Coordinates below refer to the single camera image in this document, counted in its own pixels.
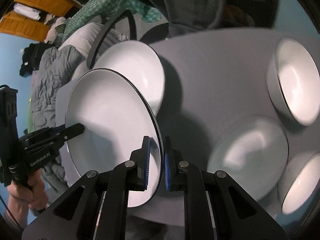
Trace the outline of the person's left hand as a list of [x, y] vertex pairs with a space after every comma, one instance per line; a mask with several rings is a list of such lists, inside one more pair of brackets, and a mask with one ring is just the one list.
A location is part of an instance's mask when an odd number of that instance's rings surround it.
[[41, 169], [28, 177], [27, 185], [30, 188], [12, 181], [7, 187], [8, 208], [16, 220], [27, 217], [29, 209], [45, 209], [48, 203], [45, 185], [41, 179]]

